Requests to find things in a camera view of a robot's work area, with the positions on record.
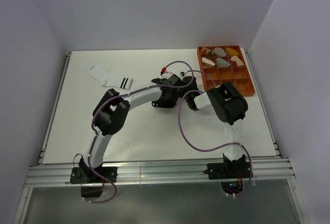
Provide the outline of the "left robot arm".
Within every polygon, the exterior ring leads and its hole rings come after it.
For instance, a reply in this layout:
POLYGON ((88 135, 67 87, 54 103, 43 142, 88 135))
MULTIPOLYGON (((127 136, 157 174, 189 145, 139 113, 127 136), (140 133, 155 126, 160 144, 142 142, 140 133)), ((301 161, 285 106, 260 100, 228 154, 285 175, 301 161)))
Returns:
POLYGON ((87 154, 81 155, 77 167, 73 167, 71 183, 99 183, 108 178, 116 181, 114 169, 103 167, 103 158, 110 139, 124 126, 128 112, 150 102, 153 107, 173 108, 182 97, 184 81, 172 74, 168 78, 155 78, 137 90, 122 93, 109 89, 95 110, 91 123, 94 135, 87 154))

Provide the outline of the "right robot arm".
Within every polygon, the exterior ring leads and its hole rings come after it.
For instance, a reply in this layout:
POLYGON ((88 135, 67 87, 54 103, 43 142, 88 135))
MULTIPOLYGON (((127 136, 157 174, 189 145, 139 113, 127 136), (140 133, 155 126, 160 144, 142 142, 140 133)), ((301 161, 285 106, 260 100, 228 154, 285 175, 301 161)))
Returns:
POLYGON ((242 126, 248 110, 248 104, 236 87, 230 83, 211 88, 205 92, 197 89, 187 90, 181 98, 180 105, 186 101, 188 106, 194 110, 200 110, 212 106, 218 119, 224 123, 225 144, 211 149, 200 149, 194 146, 185 136, 181 126, 181 111, 178 111, 179 131, 184 141, 192 149, 199 152, 212 152, 223 149, 223 162, 218 173, 230 178, 242 174, 252 174, 251 157, 243 145, 242 126))

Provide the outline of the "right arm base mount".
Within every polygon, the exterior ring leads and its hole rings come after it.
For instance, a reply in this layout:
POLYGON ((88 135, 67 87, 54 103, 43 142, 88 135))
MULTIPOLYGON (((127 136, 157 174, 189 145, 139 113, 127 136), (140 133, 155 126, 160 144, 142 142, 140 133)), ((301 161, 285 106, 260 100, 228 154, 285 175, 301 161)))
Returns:
POLYGON ((203 171, 203 174, 208 175, 210 180, 239 179, 239 176, 248 179, 253 175, 249 162, 244 162, 242 164, 235 164, 232 162, 209 163, 207 164, 207 169, 203 171))

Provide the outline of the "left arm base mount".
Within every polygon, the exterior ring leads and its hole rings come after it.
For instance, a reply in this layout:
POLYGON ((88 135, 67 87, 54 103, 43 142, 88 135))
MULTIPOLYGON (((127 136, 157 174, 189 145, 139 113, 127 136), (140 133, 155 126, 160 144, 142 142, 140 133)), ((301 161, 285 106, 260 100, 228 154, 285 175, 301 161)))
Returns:
MULTIPOLYGON (((102 175, 103 177, 109 179, 111 182, 115 183, 117 179, 117 167, 99 167, 95 171, 102 175)), ((83 170, 79 167, 72 169, 70 184, 90 184, 90 183, 105 183, 105 180, 96 175, 90 169, 88 169, 88 174, 85 174, 83 170)))

